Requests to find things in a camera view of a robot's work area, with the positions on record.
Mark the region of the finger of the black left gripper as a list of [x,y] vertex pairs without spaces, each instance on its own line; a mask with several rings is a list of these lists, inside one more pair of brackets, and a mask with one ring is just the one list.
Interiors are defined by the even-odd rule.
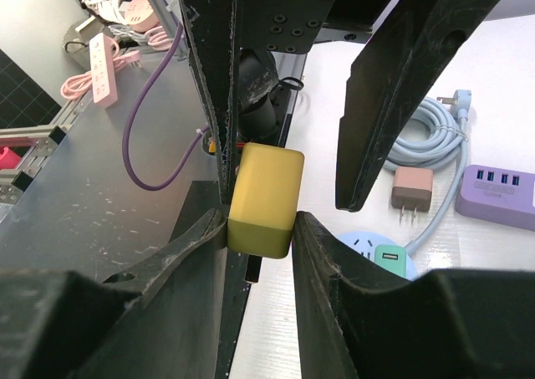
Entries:
[[351,65],[339,121],[335,207],[364,206],[419,103],[501,0],[399,0]]

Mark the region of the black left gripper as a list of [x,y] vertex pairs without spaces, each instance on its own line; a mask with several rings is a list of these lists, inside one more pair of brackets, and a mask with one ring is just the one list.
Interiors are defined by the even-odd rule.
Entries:
[[391,0],[179,0],[189,61],[216,142],[221,203],[237,166],[240,48],[306,54],[314,44],[365,43]]

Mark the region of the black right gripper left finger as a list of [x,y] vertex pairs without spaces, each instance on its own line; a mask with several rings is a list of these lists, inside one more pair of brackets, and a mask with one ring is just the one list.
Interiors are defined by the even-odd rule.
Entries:
[[74,271],[2,271],[2,377],[214,377],[226,238],[227,221],[212,209],[104,282]]

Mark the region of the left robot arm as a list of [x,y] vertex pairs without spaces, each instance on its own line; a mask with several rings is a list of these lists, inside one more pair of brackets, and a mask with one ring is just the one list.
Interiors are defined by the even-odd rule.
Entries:
[[306,54],[321,30],[365,41],[339,123],[335,206],[357,212],[401,130],[457,50],[501,0],[179,0],[191,70],[230,202],[246,115],[278,84],[275,53]]

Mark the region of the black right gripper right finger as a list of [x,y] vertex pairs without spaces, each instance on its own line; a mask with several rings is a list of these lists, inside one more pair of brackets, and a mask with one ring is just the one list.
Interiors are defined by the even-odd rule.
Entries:
[[403,279],[312,213],[293,229],[305,378],[531,378],[534,275],[436,269]]

